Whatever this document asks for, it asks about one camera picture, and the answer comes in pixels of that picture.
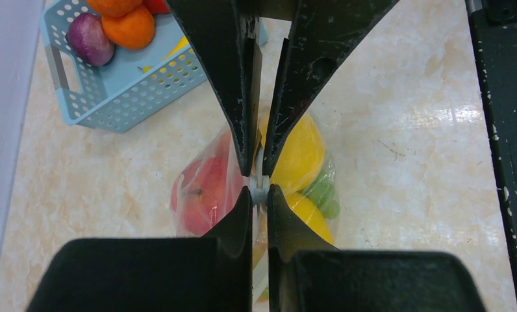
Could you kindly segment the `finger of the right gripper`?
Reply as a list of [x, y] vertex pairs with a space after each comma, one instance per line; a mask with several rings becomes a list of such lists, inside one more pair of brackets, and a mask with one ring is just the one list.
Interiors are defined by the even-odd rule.
[[250, 176], [257, 143], [262, 54], [258, 1], [168, 1], [227, 119], [240, 172]]
[[289, 133], [321, 90], [396, 1], [267, 1], [269, 18], [291, 22], [265, 135], [262, 173], [271, 176]]

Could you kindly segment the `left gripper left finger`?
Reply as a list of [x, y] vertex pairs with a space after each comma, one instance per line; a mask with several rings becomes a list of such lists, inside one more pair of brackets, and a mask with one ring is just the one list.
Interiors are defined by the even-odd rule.
[[202, 237], [71, 240], [29, 311], [251, 311], [252, 199]]

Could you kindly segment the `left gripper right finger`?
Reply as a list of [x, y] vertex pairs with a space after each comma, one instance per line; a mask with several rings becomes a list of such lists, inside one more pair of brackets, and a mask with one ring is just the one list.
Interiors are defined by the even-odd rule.
[[271, 311], [484, 311], [461, 261], [446, 252], [340, 250], [272, 185], [267, 197]]

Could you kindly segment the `small yellow toy lemon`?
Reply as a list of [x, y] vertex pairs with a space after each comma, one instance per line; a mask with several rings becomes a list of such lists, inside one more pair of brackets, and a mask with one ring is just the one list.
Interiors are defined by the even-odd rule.
[[334, 244], [331, 229], [320, 213], [320, 210], [307, 197], [300, 193], [293, 193], [285, 196], [289, 208], [323, 240]]

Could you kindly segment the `red toy apple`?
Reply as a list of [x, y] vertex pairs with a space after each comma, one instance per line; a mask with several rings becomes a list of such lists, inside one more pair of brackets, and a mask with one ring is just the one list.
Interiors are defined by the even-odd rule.
[[231, 131], [222, 129], [173, 183], [170, 207], [177, 234], [202, 236], [210, 231], [231, 212], [245, 185]]

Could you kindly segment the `green toy grapes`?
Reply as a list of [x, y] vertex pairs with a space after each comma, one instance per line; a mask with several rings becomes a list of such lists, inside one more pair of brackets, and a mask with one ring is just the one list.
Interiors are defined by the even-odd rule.
[[327, 219], [336, 219], [340, 214], [340, 204], [334, 185], [334, 175], [322, 170], [316, 179], [302, 191]]

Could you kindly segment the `clear dotted zip bag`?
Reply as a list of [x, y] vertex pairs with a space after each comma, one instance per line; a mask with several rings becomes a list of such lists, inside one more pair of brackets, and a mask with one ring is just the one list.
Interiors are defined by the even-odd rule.
[[[335, 185], [335, 164], [327, 149], [325, 143], [325, 159], [322, 166], [322, 170], [329, 172], [334, 175], [334, 185]], [[253, 204], [253, 260], [252, 260], [252, 268], [253, 268], [253, 288], [252, 288], [252, 302], [253, 308], [256, 311], [265, 310], [266, 303], [269, 298], [269, 288], [268, 288], [268, 273], [267, 273], [267, 208], [266, 208], [266, 194], [268, 191], [268, 187], [272, 185], [270, 181], [270, 177], [262, 174], [262, 154], [263, 149], [258, 148], [257, 156], [255, 158], [255, 164], [251, 171], [251, 175], [246, 178], [246, 185], [243, 187], [248, 187], [251, 195], [254, 200]], [[331, 233], [333, 235], [336, 231], [338, 218], [336, 219], [326, 219]]]

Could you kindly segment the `blue perforated plastic basket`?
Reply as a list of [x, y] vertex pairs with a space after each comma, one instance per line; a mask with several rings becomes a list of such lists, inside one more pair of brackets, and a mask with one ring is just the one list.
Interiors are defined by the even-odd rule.
[[[149, 46], [138, 51], [117, 47], [108, 64], [91, 66], [65, 38], [81, 13], [94, 10], [86, 1], [55, 1], [40, 20], [51, 78], [68, 125], [124, 133], [207, 81], [190, 45], [161, 62], [183, 37], [171, 15], [156, 17]], [[139, 68], [144, 66], [151, 69], [143, 73]]]

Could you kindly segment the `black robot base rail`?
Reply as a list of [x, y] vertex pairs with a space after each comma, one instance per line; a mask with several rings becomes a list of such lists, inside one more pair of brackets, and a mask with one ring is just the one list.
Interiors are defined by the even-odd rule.
[[466, 9], [517, 302], [517, 1]]

